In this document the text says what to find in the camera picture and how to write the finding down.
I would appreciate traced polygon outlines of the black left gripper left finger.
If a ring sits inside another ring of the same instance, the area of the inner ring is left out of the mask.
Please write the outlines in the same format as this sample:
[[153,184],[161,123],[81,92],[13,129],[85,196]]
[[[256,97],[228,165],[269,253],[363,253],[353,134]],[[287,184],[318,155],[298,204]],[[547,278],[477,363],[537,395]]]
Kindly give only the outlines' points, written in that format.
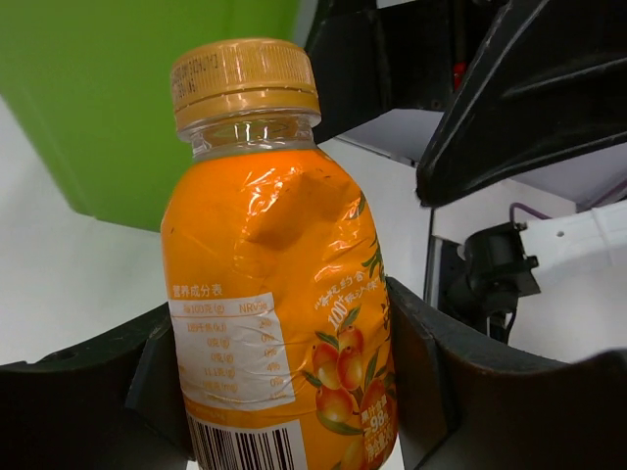
[[167,305],[1,367],[4,469],[184,469],[193,458]]

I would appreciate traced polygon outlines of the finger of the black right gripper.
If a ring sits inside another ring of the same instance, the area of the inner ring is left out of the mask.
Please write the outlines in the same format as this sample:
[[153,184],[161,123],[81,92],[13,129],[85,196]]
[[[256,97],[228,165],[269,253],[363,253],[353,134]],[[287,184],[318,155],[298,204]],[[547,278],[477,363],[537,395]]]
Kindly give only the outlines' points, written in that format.
[[416,171],[425,207],[626,141],[626,4],[507,1]]
[[452,100],[462,1],[320,1],[306,52],[321,143],[392,110],[444,111]]

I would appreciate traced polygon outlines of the short orange juice bottle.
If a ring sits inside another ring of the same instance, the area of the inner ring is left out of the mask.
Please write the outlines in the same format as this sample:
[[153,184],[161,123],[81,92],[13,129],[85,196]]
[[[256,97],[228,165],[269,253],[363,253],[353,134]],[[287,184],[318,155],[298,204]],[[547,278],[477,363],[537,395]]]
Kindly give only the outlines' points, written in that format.
[[379,469],[398,433],[391,308],[366,197],[314,142],[310,60],[279,39],[173,65],[193,163],[161,225],[202,469]]

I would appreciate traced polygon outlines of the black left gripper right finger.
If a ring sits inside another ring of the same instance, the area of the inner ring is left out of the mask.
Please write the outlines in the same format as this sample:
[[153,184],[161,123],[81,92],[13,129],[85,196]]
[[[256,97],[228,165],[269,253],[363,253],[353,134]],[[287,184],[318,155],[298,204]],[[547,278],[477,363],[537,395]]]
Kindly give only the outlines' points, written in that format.
[[408,469],[622,469],[626,354],[563,363],[490,339],[387,282]]

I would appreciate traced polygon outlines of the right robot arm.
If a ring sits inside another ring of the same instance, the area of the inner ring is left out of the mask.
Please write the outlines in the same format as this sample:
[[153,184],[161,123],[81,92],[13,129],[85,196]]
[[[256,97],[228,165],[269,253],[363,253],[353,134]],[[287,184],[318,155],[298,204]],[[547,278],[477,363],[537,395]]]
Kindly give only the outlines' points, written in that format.
[[[323,142],[393,110],[438,112],[416,194],[439,209],[626,140],[622,1],[319,1],[306,42]],[[626,260],[626,205],[487,228],[439,306],[506,342],[519,299]]]

